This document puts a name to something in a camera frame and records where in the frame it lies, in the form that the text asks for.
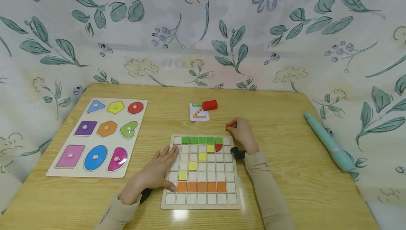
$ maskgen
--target blue oval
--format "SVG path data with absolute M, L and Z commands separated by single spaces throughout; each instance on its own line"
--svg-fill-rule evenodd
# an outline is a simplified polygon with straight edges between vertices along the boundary
M 107 148 L 104 145 L 98 145 L 90 150 L 85 158 L 85 169 L 94 171 L 99 168 L 107 157 Z

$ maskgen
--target red circle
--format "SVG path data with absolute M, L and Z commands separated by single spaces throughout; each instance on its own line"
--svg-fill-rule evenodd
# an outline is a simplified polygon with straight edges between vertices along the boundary
M 144 109 L 144 104 L 142 104 L 139 101 L 136 101 L 136 102 L 131 103 L 128 106 L 127 111 L 128 111 L 128 113 L 134 115 L 134 114 L 140 113 L 143 109 Z

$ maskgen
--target blue triangle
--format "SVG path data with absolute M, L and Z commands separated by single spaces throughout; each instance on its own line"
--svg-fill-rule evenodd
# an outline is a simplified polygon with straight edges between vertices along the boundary
M 89 109 L 87 110 L 88 113 L 94 112 L 96 110 L 101 110 L 105 108 L 106 105 L 102 104 L 101 102 L 94 100 L 92 104 L 90 105 Z

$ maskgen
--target orange square tile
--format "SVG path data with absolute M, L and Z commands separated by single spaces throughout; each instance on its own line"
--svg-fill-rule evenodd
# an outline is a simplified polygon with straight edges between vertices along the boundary
M 196 192 L 196 187 L 197 187 L 197 182 L 187 182 L 187 191 L 188 192 Z
M 186 182 L 178 182 L 178 192 L 186 192 Z
M 227 192 L 226 182 L 217 182 L 217 192 Z
M 206 192 L 207 182 L 197 183 L 197 192 Z
M 215 182 L 208 182 L 207 183 L 207 192 L 216 192 L 216 183 Z

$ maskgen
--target purple square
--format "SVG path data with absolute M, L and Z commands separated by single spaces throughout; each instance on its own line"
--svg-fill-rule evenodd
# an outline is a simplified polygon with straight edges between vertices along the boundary
M 90 136 L 96 127 L 96 121 L 82 121 L 75 132 L 77 136 Z

